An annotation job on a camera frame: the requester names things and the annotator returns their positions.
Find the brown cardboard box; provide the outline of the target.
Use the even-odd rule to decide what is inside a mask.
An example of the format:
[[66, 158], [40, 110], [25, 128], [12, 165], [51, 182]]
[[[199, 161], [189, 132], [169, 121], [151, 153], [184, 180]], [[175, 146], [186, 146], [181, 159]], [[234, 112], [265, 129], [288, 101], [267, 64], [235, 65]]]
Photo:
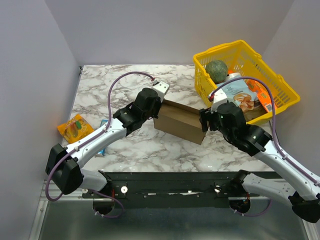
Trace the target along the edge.
[[153, 120], [154, 128], [201, 145], [206, 132], [203, 132], [200, 123], [199, 110], [170, 100], [164, 100]]

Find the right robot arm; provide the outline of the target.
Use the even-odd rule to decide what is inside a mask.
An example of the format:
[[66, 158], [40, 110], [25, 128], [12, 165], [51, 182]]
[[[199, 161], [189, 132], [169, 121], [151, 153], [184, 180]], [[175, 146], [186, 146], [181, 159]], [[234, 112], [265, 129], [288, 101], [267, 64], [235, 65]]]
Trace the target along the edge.
[[239, 107], [226, 102], [214, 111], [201, 109], [199, 121], [204, 132], [219, 131], [229, 144], [262, 161], [286, 181], [279, 183], [239, 170], [224, 187], [227, 193], [264, 196], [291, 206], [293, 212], [307, 222], [319, 221], [320, 177], [288, 154], [263, 128], [247, 124]]

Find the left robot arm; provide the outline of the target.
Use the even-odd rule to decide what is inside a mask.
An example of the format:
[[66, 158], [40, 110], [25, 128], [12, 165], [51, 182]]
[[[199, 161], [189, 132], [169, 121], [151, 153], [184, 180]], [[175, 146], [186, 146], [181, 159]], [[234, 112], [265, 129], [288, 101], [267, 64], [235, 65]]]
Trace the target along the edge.
[[63, 195], [90, 189], [99, 197], [110, 194], [111, 185], [100, 172], [85, 170], [84, 165], [100, 150], [140, 129], [149, 119], [158, 118], [162, 102], [169, 90], [160, 83], [143, 88], [134, 102], [117, 110], [106, 124], [78, 142], [62, 147], [54, 145], [45, 168], [48, 181], [53, 181]]

